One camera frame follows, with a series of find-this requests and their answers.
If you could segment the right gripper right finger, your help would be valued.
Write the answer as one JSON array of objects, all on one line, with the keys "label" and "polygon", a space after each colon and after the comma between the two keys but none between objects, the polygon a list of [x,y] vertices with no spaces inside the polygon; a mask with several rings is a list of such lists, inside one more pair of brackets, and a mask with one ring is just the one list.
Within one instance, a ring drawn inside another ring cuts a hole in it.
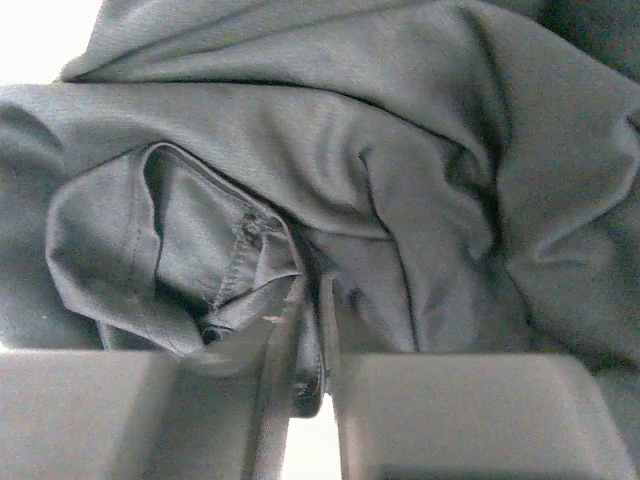
[{"label": "right gripper right finger", "polygon": [[346,479],[631,479],[595,379],[560,355],[345,353],[321,281],[325,362]]}]

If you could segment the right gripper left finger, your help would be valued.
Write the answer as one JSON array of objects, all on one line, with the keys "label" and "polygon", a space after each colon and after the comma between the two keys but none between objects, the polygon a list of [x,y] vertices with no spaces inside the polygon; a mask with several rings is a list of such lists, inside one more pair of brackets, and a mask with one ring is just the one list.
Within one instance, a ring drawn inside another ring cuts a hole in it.
[{"label": "right gripper left finger", "polygon": [[2,477],[279,478],[304,290],[265,286],[244,329],[184,358],[3,352]]}]

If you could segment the black t shirt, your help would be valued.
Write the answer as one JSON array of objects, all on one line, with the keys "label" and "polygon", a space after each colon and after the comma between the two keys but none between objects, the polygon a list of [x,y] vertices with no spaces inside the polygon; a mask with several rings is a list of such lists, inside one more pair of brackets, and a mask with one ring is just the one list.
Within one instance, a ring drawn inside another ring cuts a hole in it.
[{"label": "black t shirt", "polygon": [[639,452],[635,1],[106,1],[1,90],[1,342],[230,332],[288,227],[355,349],[578,357]]}]

